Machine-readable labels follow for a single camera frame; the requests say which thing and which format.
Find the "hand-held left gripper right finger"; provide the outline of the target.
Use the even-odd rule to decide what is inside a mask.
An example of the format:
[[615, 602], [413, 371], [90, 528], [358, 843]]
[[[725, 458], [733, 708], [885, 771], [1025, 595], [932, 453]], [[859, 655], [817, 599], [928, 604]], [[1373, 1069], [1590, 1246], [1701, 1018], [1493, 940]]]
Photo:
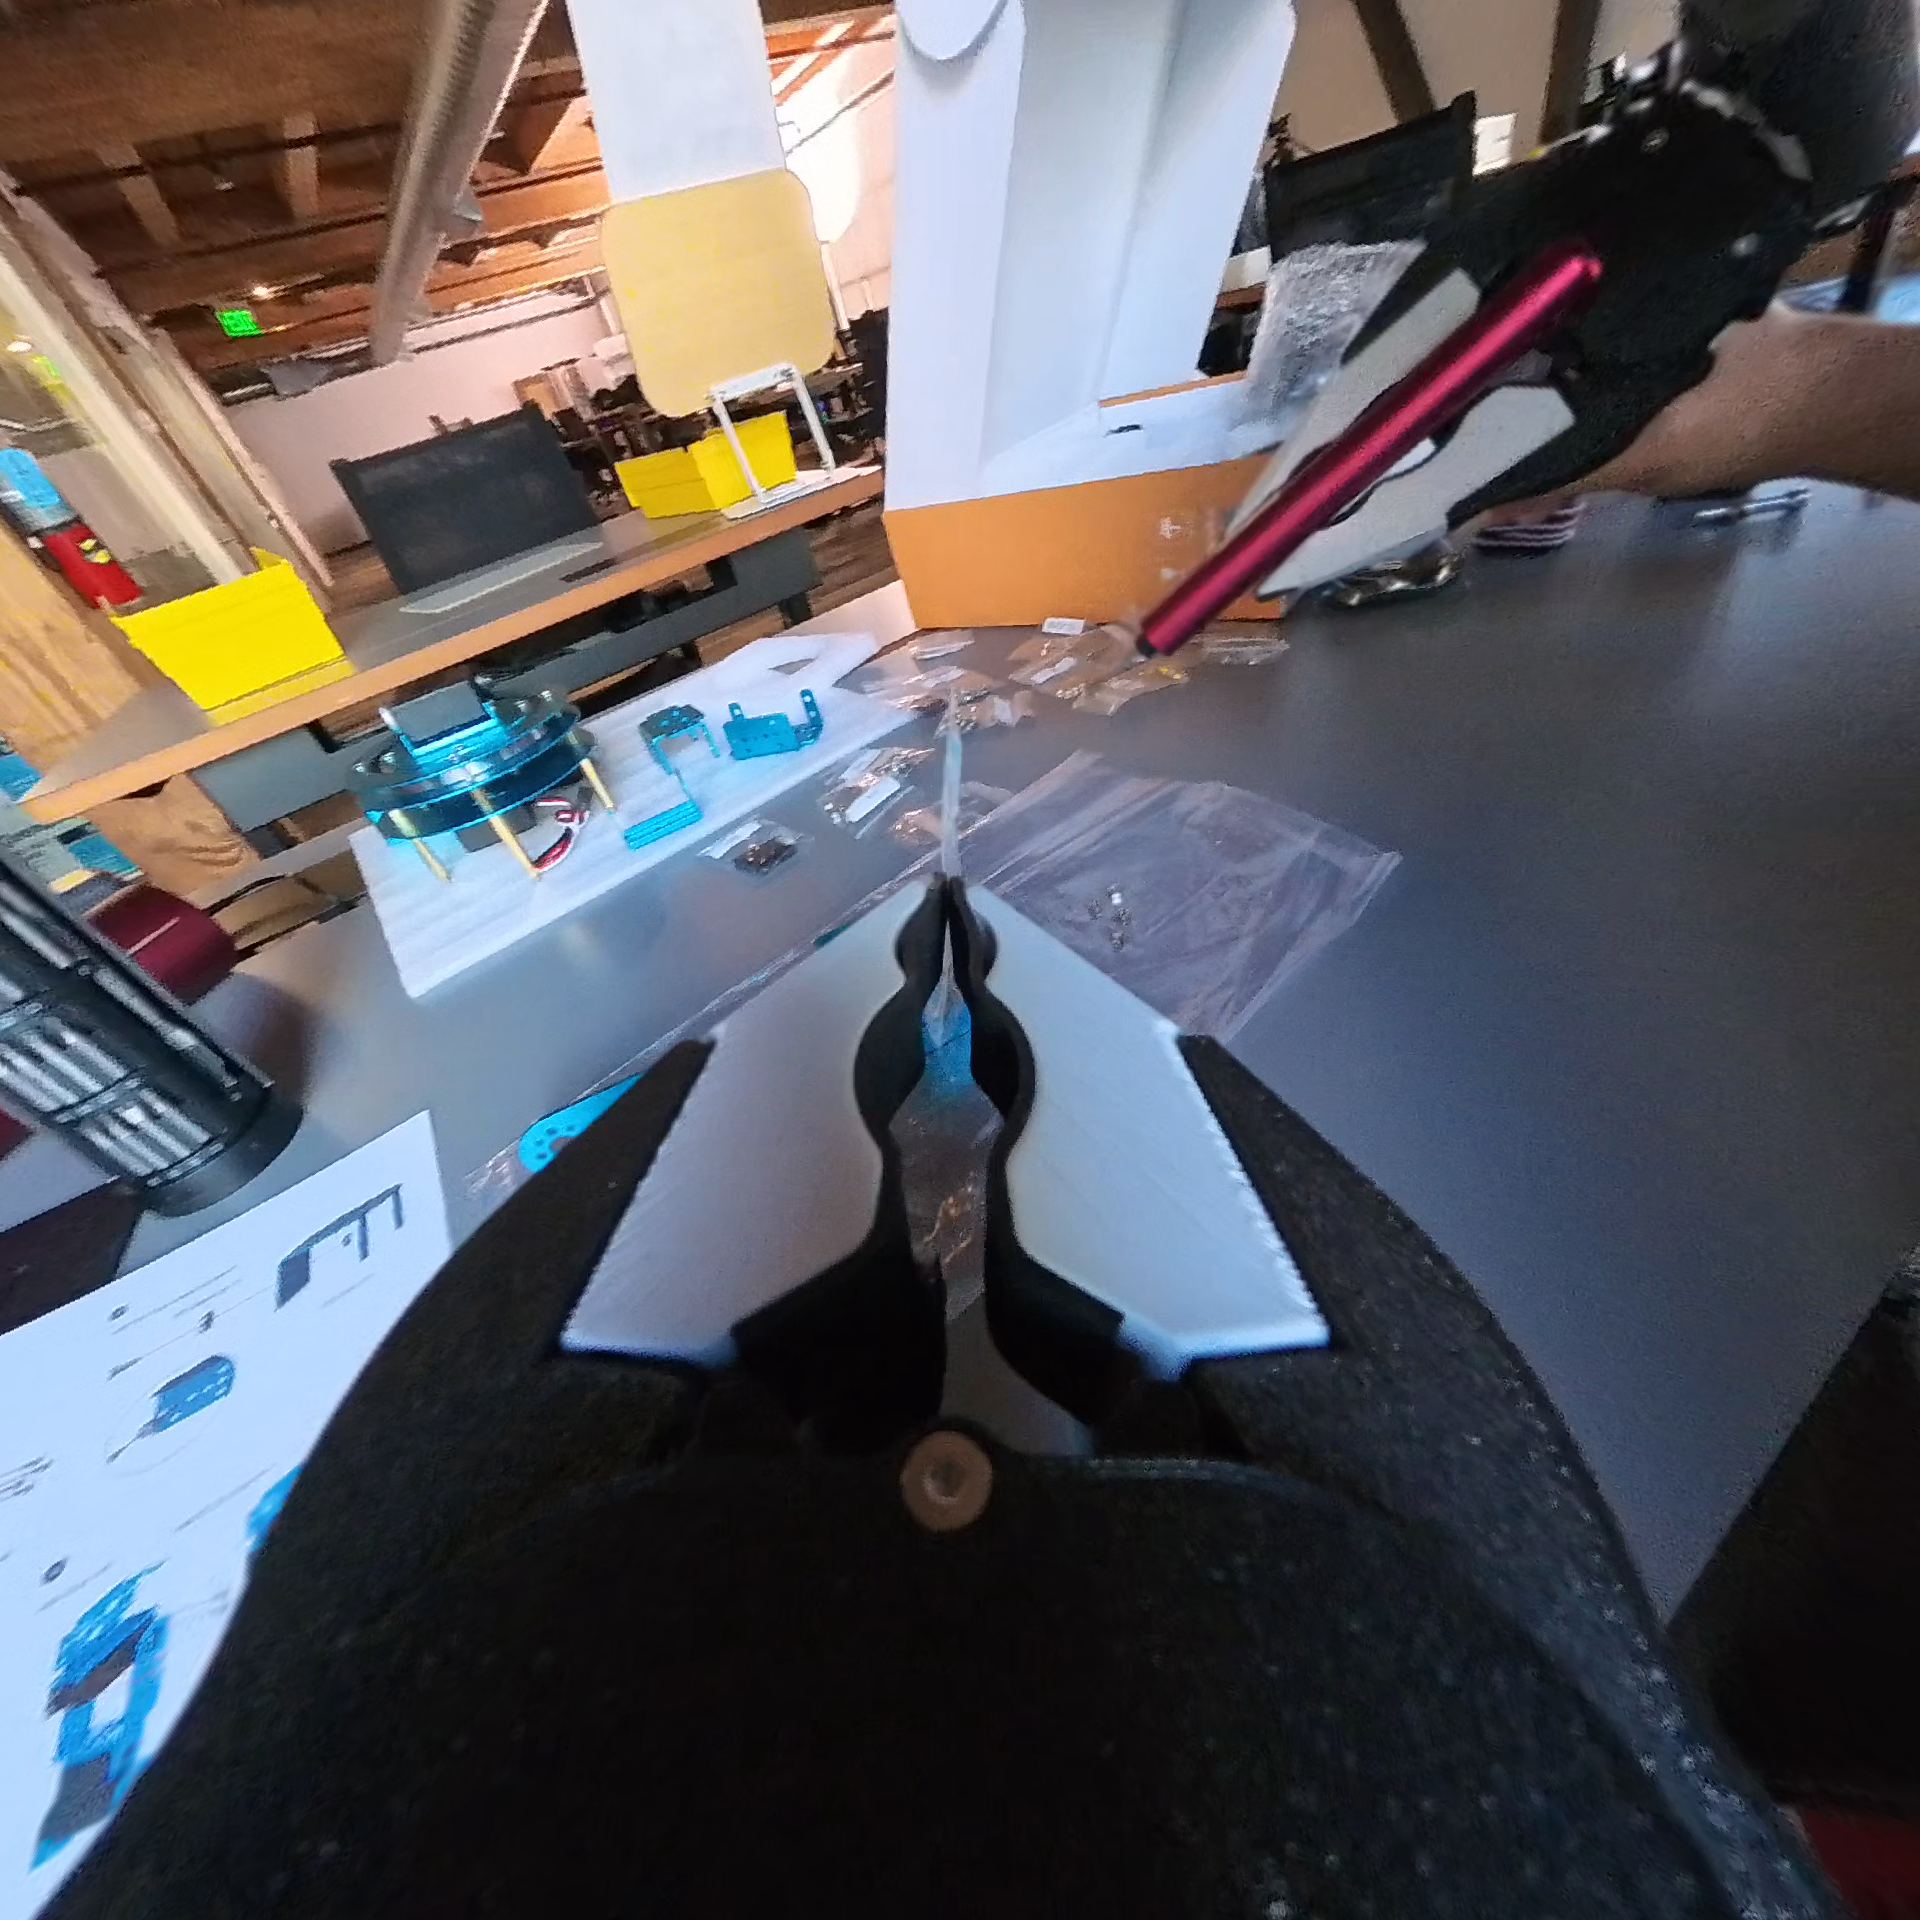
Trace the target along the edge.
[[998, 1351], [1083, 1424], [1195, 1363], [1319, 1351], [1329, 1322], [1168, 1014], [1010, 901], [956, 886]]

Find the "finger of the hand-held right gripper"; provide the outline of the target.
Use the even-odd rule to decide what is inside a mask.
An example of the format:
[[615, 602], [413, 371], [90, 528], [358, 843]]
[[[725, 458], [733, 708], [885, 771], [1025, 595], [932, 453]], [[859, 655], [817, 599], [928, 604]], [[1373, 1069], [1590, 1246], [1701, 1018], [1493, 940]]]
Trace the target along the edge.
[[[1302, 416], [1291, 422], [1291, 427], [1279, 438], [1275, 453], [1255, 479], [1249, 493], [1236, 510], [1236, 528], [1249, 528], [1291, 482], [1309, 473], [1314, 454], [1329, 453], [1346, 433], [1360, 425], [1360, 416], [1387, 397], [1401, 384], [1415, 380], [1415, 371], [1441, 351], [1441, 346], [1475, 320], [1489, 309], [1489, 298], [1479, 293], [1475, 281], [1462, 269], [1441, 272], [1433, 288], [1415, 293], [1415, 301], [1396, 318], [1383, 320], [1383, 329], [1346, 351], [1342, 366], [1329, 376], [1329, 384], [1311, 397]], [[1335, 507], [1319, 519], [1319, 528], [1335, 523], [1346, 510], [1364, 502], [1364, 493], [1387, 479], [1404, 458], [1421, 458], [1433, 453], [1438, 440], [1449, 438], [1449, 427], [1495, 385], [1544, 385], [1544, 384], [1516, 384], [1512, 365], [1521, 358], [1527, 348], [1512, 346], [1498, 348], [1498, 358], [1493, 371], [1468, 376], [1468, 397], [1458, 407], [1452, 416], [1421, 425], [1411, 444], [1387, 454], [1380, 473], [1360, 479], [1360, 482], [1342, 482], [1335, 493]]]
[[1364, 502], [1302, 540], [1255, 599], [1327, 587], [1441, 540], [1466, 502], [1574, 425], [1558, 385], [1495, 385], [1421, 458], [1404, 458]]

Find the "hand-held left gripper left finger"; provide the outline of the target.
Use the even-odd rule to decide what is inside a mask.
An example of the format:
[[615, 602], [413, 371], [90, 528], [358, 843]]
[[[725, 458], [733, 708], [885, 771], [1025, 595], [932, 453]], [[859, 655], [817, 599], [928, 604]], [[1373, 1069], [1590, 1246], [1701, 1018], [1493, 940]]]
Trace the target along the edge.
[[833, 1448], [938, 1409], [948, 1285], [915, 1254], [892, 1124], [925, 1082], [943, 967], [937, 876], [717, 1021], [566, 1351], [743, 1373]]

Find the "red metal screwdriver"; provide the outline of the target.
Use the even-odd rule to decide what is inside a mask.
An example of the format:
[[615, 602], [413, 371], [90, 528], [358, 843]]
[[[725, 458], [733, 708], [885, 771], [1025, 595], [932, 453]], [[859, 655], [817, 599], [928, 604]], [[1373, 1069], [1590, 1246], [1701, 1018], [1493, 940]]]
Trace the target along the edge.
[[1175, 655], [1231, 602], [1249, 595], [1272, 565], [1319, 531], [1342, 482], [1380, 473], [1393, 453], [1411, 438], [1458, 412], [1468, 397], [1468, 376], [1493, 371], [1498, 348], [1521, 346], [1532, 351], [1568, 318], [1581, 318], [1602, 288], [1602, 255], [1581, 240], [1551, 240], [1528, 255], [1498, 291], [1479, 291], [1489, 309], [1458, 329], [1415, 380], [1380, 397], [1353, 433], [1314, 454], [1309, 473], [1291, 482], [1249, 528], [1236, 528], [1195, 563], [1166, 599], [1140, 620], [1141, 655]]

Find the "small clear screw bag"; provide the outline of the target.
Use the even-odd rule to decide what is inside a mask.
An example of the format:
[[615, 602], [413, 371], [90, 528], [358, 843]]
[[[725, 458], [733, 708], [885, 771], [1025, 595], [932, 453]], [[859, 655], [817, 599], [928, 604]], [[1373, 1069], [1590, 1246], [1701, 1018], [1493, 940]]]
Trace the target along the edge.
[[950, 882], [964, 873], [964, 780], [966, 780], [966, 728], [959, 698], [943, 714], [943, 800], [938, 800], [938, 876], [943, 876], [943, 947], [938, 972], [925, 1005], [925, 1057], [938, 1083], [959, 1076], [964, 1039], [970, 1033], [966, 995], [956, 984], [950, 947]]

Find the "grey desk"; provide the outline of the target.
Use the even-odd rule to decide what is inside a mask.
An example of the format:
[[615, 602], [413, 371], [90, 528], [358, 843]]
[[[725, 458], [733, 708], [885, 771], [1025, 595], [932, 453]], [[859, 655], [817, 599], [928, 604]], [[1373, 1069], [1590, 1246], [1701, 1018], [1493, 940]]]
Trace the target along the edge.
[[1662, 1612], [1915, 1246], [1915, 507], [1595, 502], [1265, 668], [970, 738], [1401, 852], [1231, 1039], [1468, 1272]]

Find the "wooden edged desk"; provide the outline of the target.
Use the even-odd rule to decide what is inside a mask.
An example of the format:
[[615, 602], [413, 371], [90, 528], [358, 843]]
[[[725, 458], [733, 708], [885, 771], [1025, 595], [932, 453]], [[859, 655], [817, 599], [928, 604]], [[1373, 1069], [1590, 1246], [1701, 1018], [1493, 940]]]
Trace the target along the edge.
[[497, 581], [462, 604], [425, 610], [413, 595], [377, 602], [349, 613], [338, 627], [349, 659], [342, 678], [242, 716], [211, 716], [178, 686], [144, 691], [58, 757], [25, 797], [25, 808], [39, 823], [99, 816], [104, 803], [147, 797], [182, 775], [200, 775], [276, 737], [371, 703], [425, 673], [486, 659], [506, 643], [598, 613], [628, 595], [680, 581], [756, 545], [807, 531], [879, 493], [881, 466], [841, 466], [836, 479], [813, 473], [796, 493], [735, 519], [725, 512], [688, 519], [628, 512], [605, 519], [595, 545], [549, 545], [528, 559], [533, 565], [520, 579]]

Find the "person's right hand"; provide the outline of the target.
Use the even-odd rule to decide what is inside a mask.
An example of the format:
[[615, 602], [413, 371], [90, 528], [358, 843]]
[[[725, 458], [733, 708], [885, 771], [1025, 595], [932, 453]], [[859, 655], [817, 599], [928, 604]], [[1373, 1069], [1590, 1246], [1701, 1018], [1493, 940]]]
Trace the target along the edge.
[[1581, 493], [1691, 496], [1815, 479], [1915, 502], [1915, 325], [1771, 306]]

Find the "bag of gold parts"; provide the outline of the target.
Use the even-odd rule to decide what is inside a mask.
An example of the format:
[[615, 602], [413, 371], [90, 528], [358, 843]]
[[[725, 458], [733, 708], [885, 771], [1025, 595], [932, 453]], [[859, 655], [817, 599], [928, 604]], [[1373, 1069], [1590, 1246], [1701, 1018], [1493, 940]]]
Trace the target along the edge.
[[1319, 587], [1319, 602], [1342, 613], [1383, 610], [1449, 590], [1462, 579], [1462, 548], [1433, 540], [1411, 554], [1351, 569]]

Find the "bubble wrap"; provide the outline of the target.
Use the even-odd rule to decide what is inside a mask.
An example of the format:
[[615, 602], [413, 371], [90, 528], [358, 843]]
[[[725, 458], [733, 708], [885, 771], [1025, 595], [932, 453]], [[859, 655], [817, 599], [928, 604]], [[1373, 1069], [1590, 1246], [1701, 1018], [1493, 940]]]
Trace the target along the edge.
[[1289, 433], [1421, 254], [1421, 237], [1284, 254], [1265, 281], [1237, 425]]

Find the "large clear plastic bag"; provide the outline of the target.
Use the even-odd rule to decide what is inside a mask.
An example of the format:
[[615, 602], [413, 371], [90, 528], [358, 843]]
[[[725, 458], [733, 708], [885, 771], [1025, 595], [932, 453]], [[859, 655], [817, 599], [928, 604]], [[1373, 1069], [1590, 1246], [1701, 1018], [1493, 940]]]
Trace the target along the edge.
[[1231, 1043], [1404, 855], [1231, 780], [1072, 749], [959, 835], [970, 886], [1195, 1039]]

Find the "white foam sheet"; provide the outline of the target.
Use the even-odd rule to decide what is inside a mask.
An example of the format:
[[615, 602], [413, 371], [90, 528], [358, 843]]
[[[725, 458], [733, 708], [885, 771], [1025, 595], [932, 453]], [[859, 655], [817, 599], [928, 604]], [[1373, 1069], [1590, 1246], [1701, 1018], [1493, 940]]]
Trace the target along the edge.
[[[836, 775], [859, 749], [885, 738], [906, 723], [906, 714], [853, 691], [855, 668], [869, 661], [881, 647], [879, 620], [762, 636], [698, 673], [591, 716], [595, 761], [619, 808], [615, 816], [591, 816], [578, 843], [545, 876], [527, 876], [513, 855], [490, 843], [486, 852], [453, 855], [453, 882], [436, 882], [413, 852], [382, 843], [377, 826], [354, 832], [349, 852], [403, 993], [425, 995], [443, 988], [506, 947], [564, 922], [662, 857], [766, 813], [785, 789]], [[821, 743], [735, 761], [725, 743], [729, 703], [740, 700], [749, 714], [785, 708], [796, 716], [801, 686], [817, 692], [827, 721]], [[641, 743], [638, 721], [675, 700], [698, 703], [710, 716], [721, 757], [689, 743], [680, 775], [662, 775]], [[621, 843], [624, 823], [683, 797], [701, 803], [704, 821], [698, 826], [643, 852]]]

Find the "orange and white cardboard box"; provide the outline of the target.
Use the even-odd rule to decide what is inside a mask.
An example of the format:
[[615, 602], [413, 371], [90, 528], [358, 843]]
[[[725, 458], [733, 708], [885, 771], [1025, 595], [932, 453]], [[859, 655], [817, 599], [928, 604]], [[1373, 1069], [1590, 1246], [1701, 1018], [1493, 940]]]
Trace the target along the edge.
[[1291, 2], [897, 2], [881, 523], [920, 627], [1134, 620], [1263, 472], [1205, 380]]

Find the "row of small hardware bags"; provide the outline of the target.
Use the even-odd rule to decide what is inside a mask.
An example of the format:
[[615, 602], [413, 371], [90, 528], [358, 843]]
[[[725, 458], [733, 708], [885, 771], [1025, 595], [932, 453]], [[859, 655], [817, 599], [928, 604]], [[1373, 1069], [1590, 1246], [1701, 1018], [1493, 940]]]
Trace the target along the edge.
[[1259, 669], [1289, 655], [1268, 623], [1218, 623], [1178, 655], [1141, 655], [1114, 623], [1049, 620], [1003, 659], [982, 631], [932, 631], [855, 668], [853, 691], [902, 714], [928, 714], [943, 733], [1016, 728], [1054, 714], [1114, 716], [1206, 673]]

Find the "small bag of brass parts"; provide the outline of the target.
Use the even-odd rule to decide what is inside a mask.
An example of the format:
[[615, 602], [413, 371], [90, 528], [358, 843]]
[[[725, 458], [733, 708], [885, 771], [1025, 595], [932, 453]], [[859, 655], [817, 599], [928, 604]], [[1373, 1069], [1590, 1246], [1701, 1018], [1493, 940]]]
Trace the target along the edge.
[[932, 747], [869, 747], [855, 756], [821, 793], [833, 826], [869, 835], [928, 800]]

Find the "blue acrylic turntable base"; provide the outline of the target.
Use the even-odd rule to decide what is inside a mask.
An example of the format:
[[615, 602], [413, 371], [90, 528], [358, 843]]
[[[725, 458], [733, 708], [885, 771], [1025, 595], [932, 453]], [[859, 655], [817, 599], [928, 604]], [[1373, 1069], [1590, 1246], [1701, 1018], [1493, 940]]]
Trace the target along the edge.
[[497, 843], [549, 873], [591, 816], [615, 816], [582, 714], [554, 692], [467, 678], [380, 708], [382, 733], [344, 786], [382, 843], [453, 882], [448, 857]]

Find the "printed instruction sheet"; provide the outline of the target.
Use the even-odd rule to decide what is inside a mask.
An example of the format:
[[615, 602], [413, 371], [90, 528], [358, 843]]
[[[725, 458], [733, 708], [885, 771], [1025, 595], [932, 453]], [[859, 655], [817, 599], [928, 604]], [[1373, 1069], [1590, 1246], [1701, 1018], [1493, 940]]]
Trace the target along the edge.
[[448, 1248], [413, 1115], [3, 1334], [3, 1916], [153, 1767], [321, 1424]]

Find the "dark red chair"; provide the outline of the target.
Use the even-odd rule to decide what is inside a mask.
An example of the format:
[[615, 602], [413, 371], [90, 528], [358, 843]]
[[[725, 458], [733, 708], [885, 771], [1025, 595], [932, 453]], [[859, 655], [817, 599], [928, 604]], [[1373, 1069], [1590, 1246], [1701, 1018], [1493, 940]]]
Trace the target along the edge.
[[94, 904], [86, 922], [182, 1005], [200, 1005], [242, 967], [237, 944], [211, 910], [151, 882]]

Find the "black cylindrical bit holder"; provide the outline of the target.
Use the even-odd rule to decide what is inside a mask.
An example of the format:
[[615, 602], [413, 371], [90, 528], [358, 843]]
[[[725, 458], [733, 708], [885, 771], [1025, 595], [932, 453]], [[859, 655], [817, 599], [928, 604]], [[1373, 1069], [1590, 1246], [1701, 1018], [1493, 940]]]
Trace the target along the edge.
[[3, 855], [3, 1112], [153, 1214], [253, 1185], [305, 1108]]

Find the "white metal stand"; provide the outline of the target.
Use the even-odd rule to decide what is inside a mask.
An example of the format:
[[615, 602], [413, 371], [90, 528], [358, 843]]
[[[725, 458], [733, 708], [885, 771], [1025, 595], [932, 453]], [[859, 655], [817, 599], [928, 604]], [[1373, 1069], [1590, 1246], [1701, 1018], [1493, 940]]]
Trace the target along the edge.
[[[789, 408], [796, 407], [813, 444], [813, 466], [801, 466]], [[796, 365], [766, 365], [710, 385], [704, 408], [713, 433], [698, 444], [698, 463], [713, 507], [740, 519], [781, 502], [796, 502], [841, 479], [841, 454], [827, 444], [817, 397]]]

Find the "yellow plastic bin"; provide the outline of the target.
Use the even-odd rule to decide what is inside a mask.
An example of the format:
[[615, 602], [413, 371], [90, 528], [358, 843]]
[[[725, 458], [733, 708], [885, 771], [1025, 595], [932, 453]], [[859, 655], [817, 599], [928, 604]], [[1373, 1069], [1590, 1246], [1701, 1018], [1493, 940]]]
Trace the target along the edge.
[[294, 563], [253, 548], [253, 569], [164, 604], [110, 613], [128, 643], [205, 708], [260, 703], [289, 686], [349, 669], [321, 604]]
[[761, 490], [796, 479], [796, 453], [785, 412], [735, 416], [733, 440], [721, 425], [688, 447], [662, 447], [615, 463], [619, 485], [648, 519], [721, 512]]

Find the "yellow hanging panel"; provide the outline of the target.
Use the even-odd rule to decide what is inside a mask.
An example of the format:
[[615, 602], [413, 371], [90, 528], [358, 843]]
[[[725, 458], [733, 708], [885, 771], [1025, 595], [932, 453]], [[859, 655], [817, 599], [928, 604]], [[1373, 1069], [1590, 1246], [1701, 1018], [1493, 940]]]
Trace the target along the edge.
[[689, 416], [733, 380], [824, 371], [836, 309], [796, 172], [621, 200], [598, 222], [603, 264], [643, 401]]

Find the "silver ceiling duct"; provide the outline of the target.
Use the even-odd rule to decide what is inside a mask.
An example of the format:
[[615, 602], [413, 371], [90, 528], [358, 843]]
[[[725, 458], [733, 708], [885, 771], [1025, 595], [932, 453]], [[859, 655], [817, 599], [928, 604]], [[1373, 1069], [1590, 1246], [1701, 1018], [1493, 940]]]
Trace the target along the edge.
[[403, 357], [421, 318], [425, 281], [448, 237], [473, 237], [473, 194], [497, 109], [506, 106], [549, 2], [435, 2], [413, 97], [403, 121], [386, 240], [371, 288], [368, 365]]

